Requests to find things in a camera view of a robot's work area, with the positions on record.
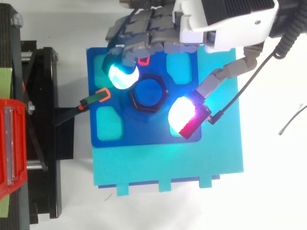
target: red clip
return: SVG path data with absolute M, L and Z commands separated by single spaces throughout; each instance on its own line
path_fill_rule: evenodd
M 9 152 L 7 138 L 12 142 Z M 26 180 L 25 104 L 0 99 L 0 200 L 20 188 Z
M 148 66 L 150 61 L 150 56 L 147 58 L 138 59 L 138 63 L 140 66 Z

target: white table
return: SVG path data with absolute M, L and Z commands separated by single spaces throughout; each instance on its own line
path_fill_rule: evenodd
M 130 11 L 117 0 L 5 0 L 24 16 L 22 40 L 59 53 L 59 105 L 88 96 L 86 49 L 106 46 L 107 30 Z M 262 61 L 275 48 L 268 39 Z M 280 230 L 307 229 L 307 38 L 284 60 L 271 60 L 240 98 L 245 172 L 222 175 L 213 188 L 198 182 L 133 186 L 130 196 L 93 186 L 89 113 L 76 117 L 74 160 L 61 162 L 63 212 L 39 216 L 32 230 Z M 251 74 L 238 78 L 241 88 Z

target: blue tray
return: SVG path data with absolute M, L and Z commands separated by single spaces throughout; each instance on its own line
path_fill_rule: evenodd
M 101 89 L 103 83 L 100 85 L 97 82 L 102 79 L 108 81 L 101 70 L 106 54 L 106 48 L 90 48 L 87 51 L 90 95 Z M 163 79 L 168 91 L 163 107 L 155 114 L 137 111 L 128 96 L 129 89 L 119 90 L 107 85 L 111 98 L 103 103 L 91 105 L 92 145 L 101 148 L 199 141 L 201 128 L 189 140 L 185 140 L 172 133 L 168 124 L 171 105 L 178 97 L 188 94 L 198 86 L 197 53 L 167 55 L 160 52 L 150 57 L 148 66 L 137 65 L 137 67 L 140 79 L 148 73 L 159 75 Z M 177 73 L 184 74 L 186 79 Z M 117 121 L 109 121 L 111 117 L 117 117 Z

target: robotic hand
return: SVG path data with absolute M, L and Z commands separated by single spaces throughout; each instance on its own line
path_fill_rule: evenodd
M 120 0 L 120 3 L 135 10 L 129 17 L 116 21 L 106 40 L 110 54 L 117 56 L 124 67 L 134 69 L 138 58 L 160 51 L 193 53 L 203 45 L 211 53 L 244 47 L 244 58 L 215 69 L 187 96 L 198 107 L 225 79 L 254 70 L 256 58 L 269 36 L 282 36 L 275 50 L 223 110 L 211 116 L 209 108 L 200 106 L 201 116 L 187 123 L 187 132 L 184 129 L 180 132 L 185 138 L 205 120 L 214 124 L 270 58 L 284 58 L 299 35 L 307 31 L 307 0 Z
M 120 0 L 137 8 L 143 0 Z M 145 10 L 132 16 L 115 45 L 124 45 L 122 64 L 134 67 L 138 58 L 155 52 L 193 53 L 200 45 L 207 52 L 252 46 L 269 36 L 279 8 L 277 0 L 147 0 Z M 116 21 L 107 33 L 112 41 L 127 18 Z

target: teal box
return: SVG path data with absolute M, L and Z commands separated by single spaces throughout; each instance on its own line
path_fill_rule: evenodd
M 235 50 L 207 54 L 198 50 L 198 71 L 201 82 L 212 70 L 235 60 Z M 96 61 L 100 69 L 103 58 Z M 172 71 L 182 73 L 177 65 Z M 97 87 L 109 84 L 97 72 Z M 207 100 L 213 114 L 222 109 L 238 92 L 236 79 L 226 80 Z M 106 118 L 110 129 L 118 119 Z M 193 143 L 93 148 L 94 184 L 116 184 L 118 195 L 129 194 L 129 183 L 159 181 L 160 191 L 171 190 L 171 179 L 199 177 L 200 188 L 212 186 L 213 175 L 243 172 L 239 104 L 235 102 L 213 126 L 201 126 L 201 140 Z

